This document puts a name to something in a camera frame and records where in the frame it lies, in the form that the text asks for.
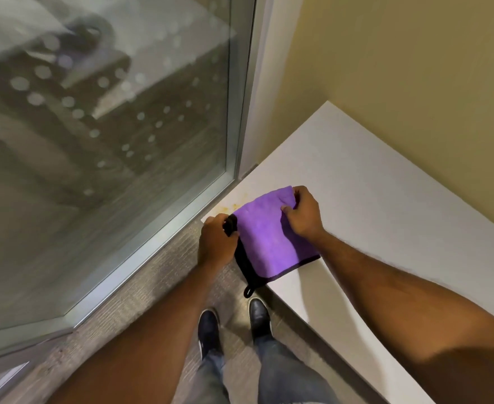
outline person's left hand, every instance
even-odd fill
[[[234,258],[239,233],[236,231],[230,237],[226,235],[223,224],[227,217],[226,214],[218,214],[204,222],[198,242],[198,265],[220,269]]]

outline blue jeans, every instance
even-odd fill
[[[327,381],[271,336],[257,340],[262,363],[258,383],[259,404],[339,404]],[[198,368],[185,404],[229,404],[223,384],[224,356],[210,352]]]

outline leg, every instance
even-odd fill
[[[254,346],[262,363],[259,404],[339,404],[327,381],[273,338],[270,315],[259,299],[249,304]]]
[[[202,363],[184,404],[230,404],[223,384],[224,354],[219,339],[219,321],[216,312],[211,309],[200,316],[198,341]]]

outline black shoe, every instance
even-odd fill
[[[198,344],[204,359],[210,351],[223,354],[219,339],[219,316],[215,309],[206,309],[198,319]]]
[[[260,337],[273,337],[270,313],[267,311],[264,302],[258,298],[252,298],[249,301],[249,317],[251,319],[252,340],[255,343]]]

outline cleaning cloth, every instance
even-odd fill
[[[247,279],[246,298],[256,288],[317,260],[317,250],[291,229],[282,206],[295,207],[294,189],[284,187],[245,204],[230,215],[224,229],[239,232],[235,257]]]

